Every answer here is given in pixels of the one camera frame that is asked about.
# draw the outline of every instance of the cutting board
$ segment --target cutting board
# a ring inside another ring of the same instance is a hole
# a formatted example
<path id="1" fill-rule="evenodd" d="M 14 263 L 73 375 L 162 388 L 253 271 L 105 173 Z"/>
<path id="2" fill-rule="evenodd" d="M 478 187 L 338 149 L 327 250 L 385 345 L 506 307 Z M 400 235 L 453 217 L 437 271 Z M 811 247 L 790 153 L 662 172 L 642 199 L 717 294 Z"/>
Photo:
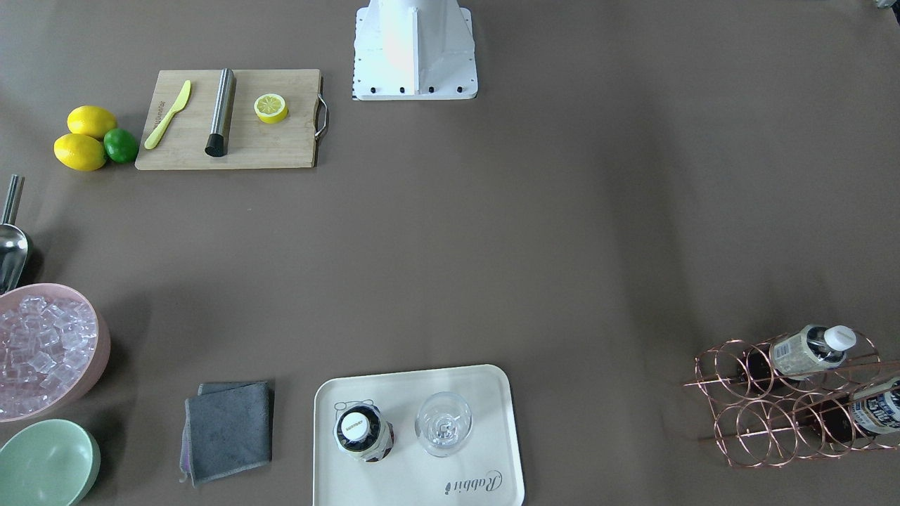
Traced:
<path id="1" fill-rule="evenodd" d="M 215 158 L 203 149 L 210 135 L 221 69 L 161 70 L 134 165 L 140 170 L 315 167 L 316 113 L 321 72 L 317 69 L 234 70 L 235 91 L 228 154 Z M 166 115 L 185 80 L 191 97 L 169 123 L 154 149 L 144 141 Z M 260 95 L 277 93 L 287 102 L 287 118 L 259 121 L 253 104 Z"/>

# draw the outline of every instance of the cloth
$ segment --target cloth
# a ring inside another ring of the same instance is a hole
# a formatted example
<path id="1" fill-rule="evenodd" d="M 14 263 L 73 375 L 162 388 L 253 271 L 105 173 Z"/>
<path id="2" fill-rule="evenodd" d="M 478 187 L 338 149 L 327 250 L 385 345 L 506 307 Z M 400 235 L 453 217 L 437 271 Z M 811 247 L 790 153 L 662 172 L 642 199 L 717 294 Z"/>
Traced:
<path id="1" fill-rule="evenodd" d="M 267 382 L 206 383 L 184 401 L 181 470 L 194 487 L 272 460 Z"/>

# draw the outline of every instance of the white tray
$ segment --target white tray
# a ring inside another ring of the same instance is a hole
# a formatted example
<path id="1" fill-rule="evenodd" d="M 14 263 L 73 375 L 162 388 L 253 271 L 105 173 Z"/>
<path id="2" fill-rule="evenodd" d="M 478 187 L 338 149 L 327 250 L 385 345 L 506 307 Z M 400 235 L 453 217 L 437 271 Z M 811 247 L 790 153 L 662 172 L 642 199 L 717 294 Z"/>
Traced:
<path id="1" fill-rule="evenodd" d="M 472 432 L 455 455 L 438 458 L 416 440 L 415 419 L 429 395 L 450 391 L 472 409 Z M 393 424 L 394 447 L 380 462 L 359 462 L 331 434 L 335 404 L 372 401 Z M 522 462 L 509 379 L 496 366 L 465 366 L 328 380 L 316 392 L 313 506 L 521 506 Z"/>

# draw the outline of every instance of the lime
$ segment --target lime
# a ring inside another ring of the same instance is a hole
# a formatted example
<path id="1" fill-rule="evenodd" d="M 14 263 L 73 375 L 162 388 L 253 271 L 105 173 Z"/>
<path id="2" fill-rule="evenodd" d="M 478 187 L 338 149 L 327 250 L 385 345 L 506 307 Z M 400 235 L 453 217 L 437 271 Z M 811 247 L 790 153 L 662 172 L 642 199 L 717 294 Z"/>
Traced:
<path id="1" fill-rule="evenodd" d="M 267 93 L 253 103 L 256 117 L 263 123 L 278 123 L 287 116 L 287 102 L 284 97 L 275 93 Z"/>
<path id="2" fill-rule="evenodd" d="M 114 128 L 103 136 L 103 149 L 110 160 L 130 163 L 138 157 L 138 141 L 127 130 Z"/>
<path id="3" fill-rule="evenodd" d="M 106 132 L 117 126 L 115 116 L 103 107 L 82 105 L 68 114 L 68 130 L 102 139 Z"/>
<path id="4" fill-rule="evenodd" d="M 67 133 L 53 143 L 53 154 L 75 170 L 96 170 L 106 163 L 104 145 L 83 133 Z"/>

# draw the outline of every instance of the yellow-green knife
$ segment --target yellow-green knife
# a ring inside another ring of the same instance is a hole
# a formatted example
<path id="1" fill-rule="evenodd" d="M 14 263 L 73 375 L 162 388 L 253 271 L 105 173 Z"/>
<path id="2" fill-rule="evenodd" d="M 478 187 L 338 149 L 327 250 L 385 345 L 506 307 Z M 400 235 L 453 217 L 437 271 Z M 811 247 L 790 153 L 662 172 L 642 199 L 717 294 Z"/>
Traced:
<path id="1" fill-rule="evenodd" d="M 169 112 L 163 116 L 163 121 L 159 122 L 157 128 L 153 129 L 150 135 L 147 137 L 147 140 L 144 141 L 144 148 L 146 149 L 154 149 L 157 144 L 159 144 L 159 140 L 163 138 L 163 134 L 166 133 L 166 128 L 168 128 L 169 122 L 172 121 L 172 118 L 176 115 L 176 113 L 180 112 L 187 105 L 187 98 L 191 96 L 191 81 L 185 81 L 184 86 L 181 86 L 181 91 L 178 92 L 178 98 L 175 99 L 175 103 L 172 104 L 172 108 L 169 109 Z"/>

